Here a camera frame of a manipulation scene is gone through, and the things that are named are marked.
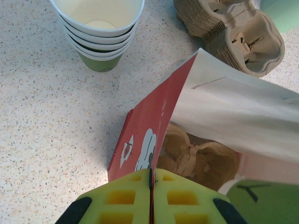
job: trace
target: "white speckled surface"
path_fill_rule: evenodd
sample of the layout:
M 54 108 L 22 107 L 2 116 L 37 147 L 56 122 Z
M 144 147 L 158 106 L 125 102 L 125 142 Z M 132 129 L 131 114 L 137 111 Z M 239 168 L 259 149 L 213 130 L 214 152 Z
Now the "white speckled surface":
M 199 46 L 172 0 L 148 0 L 118 66 L 85 67 L 49 2 L 0 2 L 0 223 L 54 223 L 107 182 L 126 113 Z M 299 92 L 299 28 L 265 80 Z

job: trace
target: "stacked cup carriers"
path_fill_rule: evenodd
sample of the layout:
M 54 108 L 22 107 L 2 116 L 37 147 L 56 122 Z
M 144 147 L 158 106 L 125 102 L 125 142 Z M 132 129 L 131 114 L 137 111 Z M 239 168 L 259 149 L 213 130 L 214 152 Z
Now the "stacked cup carriers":
M 51 0 L 68 42 L 85 65 L 112 70 L 131 44 L 144 0 Z
M 285 54 L 284 41 L 270 17 L 250 0 L 174 0 L 177 17 L 190 36 L 204 39 L 206 51 L 255 77 L 267 75 Z

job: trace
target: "black rubber edge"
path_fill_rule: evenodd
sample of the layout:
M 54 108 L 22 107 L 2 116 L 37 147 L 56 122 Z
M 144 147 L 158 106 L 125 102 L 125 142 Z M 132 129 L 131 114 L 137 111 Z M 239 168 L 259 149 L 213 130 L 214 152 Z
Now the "black rubber edge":
M 227 224 L 248 224 L 231 203 L 219 198 L 213 202 Z
M 74 201 L 57 220 L 56 224 L 79 224 L 92 201 L 90 197 L 83 197 Z

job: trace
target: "green object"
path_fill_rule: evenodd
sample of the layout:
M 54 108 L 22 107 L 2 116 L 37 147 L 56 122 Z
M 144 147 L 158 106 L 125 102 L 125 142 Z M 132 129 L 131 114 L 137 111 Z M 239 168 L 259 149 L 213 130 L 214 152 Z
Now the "green object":
M 261 10 L 269 15 L 280 33 L 299 25 L 299 0 L 262 0 Z
M 299 223 L 299 186 L 241 180 L 227 197 L 249 224 Z
M 114 69 L 117 65 L 117 63 L 120 61 L 121 56 L 119 55 L 118 57 L 111 59 L 109 61 L 96 61 L 93 59 L 90 59 L 84 55 L 82 55 L 80 52 L 78 52 L 80 58 L 82 59 L 82 61 L 84 62 L 84 64 L 90 68 L 93 71 L 96 72 L 107 72 L 110 71 L 112 69 Z

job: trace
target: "cup rim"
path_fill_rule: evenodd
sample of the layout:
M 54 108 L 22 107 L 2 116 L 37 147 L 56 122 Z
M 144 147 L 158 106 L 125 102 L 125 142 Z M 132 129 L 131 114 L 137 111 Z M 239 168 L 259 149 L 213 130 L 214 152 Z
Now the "cup rim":
M 133 36 L 135 35 L 136 30 L 133 31 L 133 33 L 131 33 L 124 41 L 119 42 L 119 43 L 115 43 L 115 44 L 93 43 L 91 41 L 82 39 L 81 37 L 75 35 L 74 33 L 72 33 L 65 26 L 63 27 L 63 31 L 66 32 L 67 35 L 69 35 L 74 41 L 76 41 L 76 42 L 78 42 L 78 43 L 80 43 L 84 46 L 86 46 L 86 45 L 98 45 L 97 48 L 89 47 L 89 46 L 86 46 L 86 47 L 93 48 L 95 50 L 116 50 L 116 49 L 122 48 L 125 44 L 127 44 L 133 38 Z
M 100 29 L 100 28 L 93 28 L 93 27 L 90 27 L 90 26 L 86 26 L 85 24 L 72 19 L 70 16 L 68 16 L 62 10 L 60 10 L 60 8 L 58 8 L 58 6 L 55 4 L 54 0 L 50 0 L 50 1 L 51 1 L 51 4 L 53 5 L 54 9 L 57 10 L 57 12 L 61 15 L 61 17 L 66 18 L 69 21 L 72 21 L 77 26 L 84 27 L 87 30 L 90 30 L 92 32 L 105 32 L 105 33 L 109 33 L 109 34 L 116 33 L 118 31 L 122 31 L 122 30 L 126 30 L 126 29 L 132 27 L 136 23 L 136 21 L 139 19 L 140 15 L 142 13 L 142 10 L 144 8 L 144 2 L 145 2 L 145 0 L 141 0 L 142 3 L 141 3 L 139 13 L 130 24 L 128 24 L 124 27 L 121 27 L 121 28 L 117 28 L 117 29 Z
M 77 48 L 75 45 L 71 44 L 72 47 L 78 51 L 80 54 L 84 55 L 85 57 L 88 57 L 89 59 L 92 59 L 92 60 L 95 60 L 95 61 L 110 61 L 110 60 L 113 60 L 115 58 L 117 58 L 118 56 L 122 55 L 130 46 L 130 44 L 121 52 L 117 53 L 116 55 L 113 55 L 113 56 L 110 56 L 110 57 L 97 57 L 97 56 L 92 56 L 88 53 L 85 53 L 83 51 L 81 51 L 79 48 Z
M 112 50 L 110 52 L 95 52 L 95 51 L 92 51 L 92 50 L 88 50 L 82 46 L 80 46 L 80 44 L 78 44 L 74 39 L 72 39 L 72 37 L 70 36 L 71 40 L 74 41 L 73 44 L 79 48 L 81 51 L 89 54 L 89 55 L 92 55 L 92 56 L 95 56 L 95 57 L 110 57 L 110 56 L 113 56 L 113 55 L 116 55 L 118 54 L 119 52 L 121 52 L 122 50 L 124 50 L 127 46 L 129 46 L 131 44 L 131 41 L 133 39 L 134 36 L 130 37 L 130 40 L 125 44 L 123 45 L 121 48 L 118 48 L 118 49 L 115 49 L 115 50 Z
M 95 36 L 95 35 L 92 35 L 92 34 L 88 34 L 88 33 L 85 33 L 84 31 L 82 31 L 82 30 L 79 30 L 79 29 L 77 29 L 77 28 L 75 28 L 75 27 L 73 27 L 71 24 L 69 24 L 60 14 L 57 14 L 57 16 L 59 17 L 58 18 L 58 20 L 60 21 L 60 23 L 62 23 L 62 25 L 64 25 L 70 32 L 72 32 L 73 34 L 74 34 L 74 32 L 73 31 L 75 31 L 75 32 L 80 32 L 80 33 L 83 33 L 83 35 L 88 35 L 88 36 L 92 36 L 92 37 L 95 37 L 95 38 L 99 38 L 99 39 L 110 39 L 110 40 L 113 40 L 113 38 L 119 38 L 119 37 L 124 37 L 124 36 L 130 36 L 132 33 L 131 32 L 133 32 L 134 31 L 134 29 L 136 29 L 137 28 L 137 25 L 138 25 L 138 22 L 139 22 L 139 19 L 136 21 L 136 23 L 126 32 L 126 33 L 124 33 L 124 34 L 122 34 L 122 35 L 118 35 L 118 36 L 107 36 L 107 37 L 104 37 L 104 36 Z

